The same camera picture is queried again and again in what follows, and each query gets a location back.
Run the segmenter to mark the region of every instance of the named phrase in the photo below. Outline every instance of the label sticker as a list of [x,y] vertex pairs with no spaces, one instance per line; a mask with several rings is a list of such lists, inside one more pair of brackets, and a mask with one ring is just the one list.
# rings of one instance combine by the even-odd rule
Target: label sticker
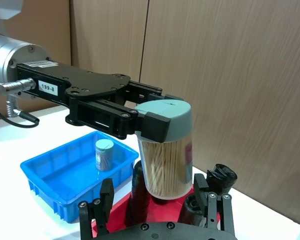
[[58,66],[57,62],[54,61],[32,61],[32,62],[26,62],[24,63],[25,65],[29,66],[29,67],[39,67],[39,68],[49,68],[49,67],[54,67],[54,66]]
[[38,81],[39,91],[58,96],[58,86],[44,81]]

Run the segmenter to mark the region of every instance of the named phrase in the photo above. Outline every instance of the toothpick container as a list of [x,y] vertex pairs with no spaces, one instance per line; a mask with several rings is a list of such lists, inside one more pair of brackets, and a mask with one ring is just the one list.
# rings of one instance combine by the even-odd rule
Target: toothpick container
[[192,187],[191,106],[182,100],[148,101],[135,108],[142,114],[155,113],[170,119],[165,142],[141,137],[136,132],[145,186],[156,198],[177,199]]

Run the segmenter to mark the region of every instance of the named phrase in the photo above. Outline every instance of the jar lid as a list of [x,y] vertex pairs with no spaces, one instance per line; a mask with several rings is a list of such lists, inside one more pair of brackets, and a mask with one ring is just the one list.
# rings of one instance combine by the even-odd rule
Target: jar lid
[[95,142],[95,148],[99,152],[109,151],[114,147],[114,142],[109,139],[100,139]]
[[[146,101],[137,105],[134,109],[138,110],[141,114],[150,112],[170,119],[165,143],[182,139],[192,131],[191,105],[186,101],[175,99]],[[135,134],[139,139],[153,142],[150,139],[141,137],[139,131],[136,131]]]

